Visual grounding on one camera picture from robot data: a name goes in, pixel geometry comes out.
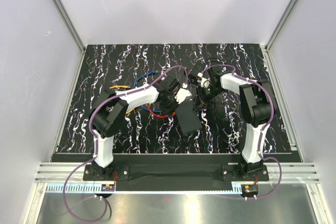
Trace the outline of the black network switch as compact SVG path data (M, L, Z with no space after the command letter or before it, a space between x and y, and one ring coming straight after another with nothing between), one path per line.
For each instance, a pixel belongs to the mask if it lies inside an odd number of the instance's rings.
M194 102L185 101L175 110L183 135L194 133L202 128L197 112L193 110Z

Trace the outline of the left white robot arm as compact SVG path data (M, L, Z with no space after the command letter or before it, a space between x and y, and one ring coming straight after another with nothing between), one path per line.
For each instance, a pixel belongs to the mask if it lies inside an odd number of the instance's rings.
M127 91L104 90L96 99L89 116L89 131L94 139L92 165L103 180L113 175L114 136L125 121L128 111L158 103L160 110L172 115L179 102L176 95L181 85L170 76L153 84L143 84Z

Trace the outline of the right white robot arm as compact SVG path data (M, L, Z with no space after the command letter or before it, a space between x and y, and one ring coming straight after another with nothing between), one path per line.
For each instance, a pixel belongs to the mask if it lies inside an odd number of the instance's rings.
M194 111L214 104L212 100L221 93L231 91L239 95L240 114L247 124L247 133L240 161L233 173L250 180L262 173L265 160L262 148L278 107L269 81L250 80L239 76L233 66L219 66L231 71L220 72L215 71L213 66L205 68L196 64L189 72L188 78L196 87Z

